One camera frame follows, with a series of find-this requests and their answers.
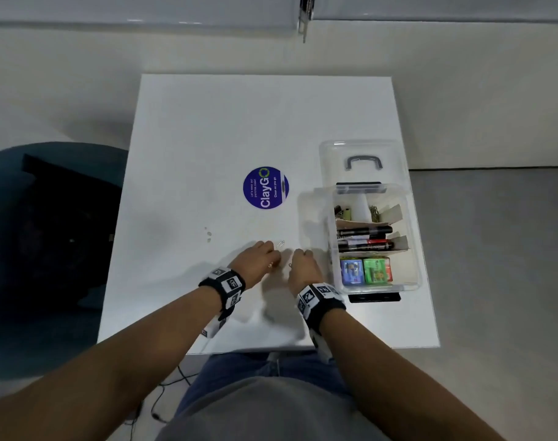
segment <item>hand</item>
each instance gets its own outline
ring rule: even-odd
[[[293,296],[297,296],[307,285],[312,283],[323,283],[324,276],[320,271],[313,252],[296,249],[291,260],[291,272],[289,273],[289,290]]]
[[[280,261],[281,252],[274,251],[273,242],[259,241],[240,252],[228,267],[238,272],[246,282],[246,289],[250,289],[279,265]]]

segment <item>round purple sticker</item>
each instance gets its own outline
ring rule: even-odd
[[[274,209],[281,205],[289,193],[287,178],[273,167],[254,169],[244,179],[244,196],[259,209]]]

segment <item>door handle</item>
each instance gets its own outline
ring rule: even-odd
[[[381,160],[376,156],[356,155],[356,156],[350,156],[346,160],[346,164],[345,164],[346,170],[352,170],[352,163],[355,161],[375,161],[375,167],[377,168],[377,170],[383,168],[383,164],[381,163]]]

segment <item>blue jeans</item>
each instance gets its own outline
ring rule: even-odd
[[[213,355],[189,387],[175,416],[208,393],[226,385],[254,376],[280,376],[309,382],[343,398],[351,398],[334,359],[328,364],[319,360],[316,352],[267,361],[268,353],[226,353]]]

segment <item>white table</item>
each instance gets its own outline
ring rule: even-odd
[[[311,247],[322,259],[319,144],[367,138],[399,141],[406,165],[388,77],[143,75],[99,341],[194,289],[256,240]],[[246,175],[265,165],[290,185],[272,210],[242,193]],[[394,348],[439,345],[410,199],[422,286],[400,302],[348,304]],[[189,353],[311,347],[286,292],[288,255],[283,271],[248,291],[220,333],[200,336]]]

